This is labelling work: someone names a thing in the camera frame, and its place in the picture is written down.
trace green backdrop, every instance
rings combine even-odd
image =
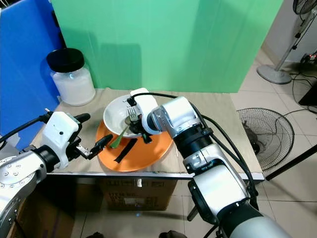
[[[96,88],[237,92],[282,0],[52,0]]]

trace blue panel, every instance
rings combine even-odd
[[[0,17],[0,134],[54,110],[58,91],[46,55],[61,48],[48,0],[22,0]],[[17,148],[29,145],[43,124],[21,131]]]

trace white bowl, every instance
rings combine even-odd
[[[118,97],[108,104],[104,111],[104,123],[106,127],[114,134],[120,135],[122,131],[128,126],[124,120],[128,116],[127,98],[131,97],[129,94]],[[125,138],[136,138],[141,134],[134,134],[129,129],[123,134]]]

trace orange plate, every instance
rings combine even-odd
[[[150,144],[145,144],[143,139],[138,137],[138,141],[118,164],[114,160],[129,143],[130,139],[122,138],[119,146],[115,149],[111,149],[109,145],[118,137],[118,135],[110,132],[104,122],[101,121],[97,130],[96,141],[109,134],[113,135],[113,139],[108,143],[106,150],[103,150],[98,157],[107,168],[118,172],[132,172],[154,164],[168,151],[172,144],[172,139],[167,132],[151,136],[152,142]]]

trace white wall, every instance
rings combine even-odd
[[[298,24],[298,15],[293,12],[293,0],[284,0],[263,44],[271,60],[276,63],[281,59],[288,46],[293,41]],[[317,17],[286,61],[299,62],[305,53],[312,53],[317,48]]]

